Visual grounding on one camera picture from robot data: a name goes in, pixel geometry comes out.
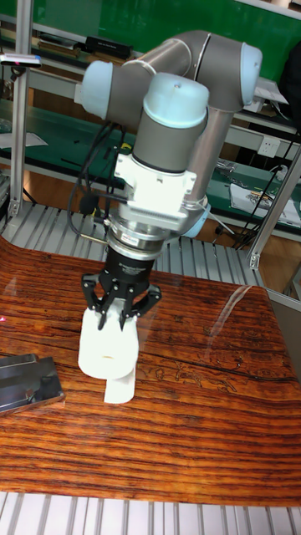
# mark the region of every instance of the white 3d printed part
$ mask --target white 3d printed part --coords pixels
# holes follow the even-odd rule
[[[99,331],[100,314],[84,312],[79,341],[79,367],[84,374],[107,381],[106,403],[126,403],[135,392],[135,366],[139,353],[136,318],[128,318],[121,331],[119,317],[124,302],[110,306]]]

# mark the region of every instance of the wooden table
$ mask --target wooden table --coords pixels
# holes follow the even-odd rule
[[[0,354],[53,356],[64,403],[3,415],[0,490],[236,505],[301,503],[301,390],[265,290],[153,273],[135,398],[77,365],[97,262],[0,238]]]

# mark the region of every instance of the green wall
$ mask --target green wall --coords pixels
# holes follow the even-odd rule
[[[15,16],[16,4],[0,0],[0,13]],[[80,35],[98,33],[141,52],[176,33],[203,29],[259,47],[261,75],[275,80],[301,40],[301,20],[235,0],[35,0],[33,20]]]

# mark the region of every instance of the black clamp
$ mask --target black clamp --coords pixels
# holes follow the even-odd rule
[[[26,68],[25,67],[12,67],[11,71],[12,71],[11,80],[12,82],[15,82],[17,78],[20,78],[22,74],[26,73]]]
[[[100,283],[105,291],[102,299],[99,299],[94,291],[97,283]],[[121,330],[126,319],[143,316],[161,299],[159,286],[150,284],[147,280],[135,284],[123,283],[113,278],[106,269],[103,269],[100,275],[83,275],[81,284],[89,309],[100,313],[99,330],[104,327],[106,314],[115,298],[125,301],[120,313]],[[147,294],[133,304],[134,299],[143,292]]]

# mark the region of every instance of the electrical outlet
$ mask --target electrical outlet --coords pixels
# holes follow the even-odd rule
[[[263,137],[262,144],[258,149],[258,154],[273,158],[276,155],[278,147],[280,146],[280,140],[277,137]]]

